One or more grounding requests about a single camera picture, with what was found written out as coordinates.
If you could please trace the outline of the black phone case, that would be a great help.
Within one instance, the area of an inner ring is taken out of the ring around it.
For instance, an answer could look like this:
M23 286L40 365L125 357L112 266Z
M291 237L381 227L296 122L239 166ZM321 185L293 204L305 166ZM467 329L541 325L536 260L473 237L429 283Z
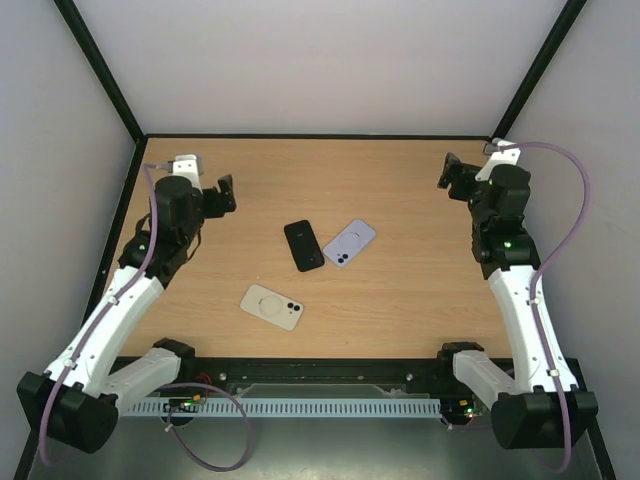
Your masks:
M290 223L285 225L283 230L299 272L308 272L325 264L323 253L308 220Z

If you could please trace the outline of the lilac phone case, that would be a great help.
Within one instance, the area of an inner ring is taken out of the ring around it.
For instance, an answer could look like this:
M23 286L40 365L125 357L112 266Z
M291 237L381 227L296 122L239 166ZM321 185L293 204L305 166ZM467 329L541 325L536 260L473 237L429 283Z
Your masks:
M325 257L338 268L348 265L374 238L376 231L361 219L353 220L323 249Z

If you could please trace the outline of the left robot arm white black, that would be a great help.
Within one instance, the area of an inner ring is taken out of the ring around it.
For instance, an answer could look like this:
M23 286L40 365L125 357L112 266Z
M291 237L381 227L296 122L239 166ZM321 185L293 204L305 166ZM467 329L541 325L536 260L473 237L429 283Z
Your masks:
M194 348L168 338L119 370L113 365L139 320L195 254L204 222L235 211L233 178L225 175L217 186L201 189L196 175L172 174L149 185L150 211L137 222L104 296L44 373L27 372L17 386L47 466L54 463L49 439L94 453L131 406L194 376Z

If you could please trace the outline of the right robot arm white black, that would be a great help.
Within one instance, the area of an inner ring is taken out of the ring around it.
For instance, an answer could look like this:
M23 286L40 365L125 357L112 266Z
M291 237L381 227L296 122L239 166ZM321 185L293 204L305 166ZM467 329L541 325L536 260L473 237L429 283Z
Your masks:
M579 386L546 308L540 261L527 232L530 173L515 156L494 155L484 167L446 155L438 186L467 204L472 253L496 298L512 352L511 374L469 342L449 343L436 367L445 390L464 385L488 408L505 449L570 450L598 412L594 393Z

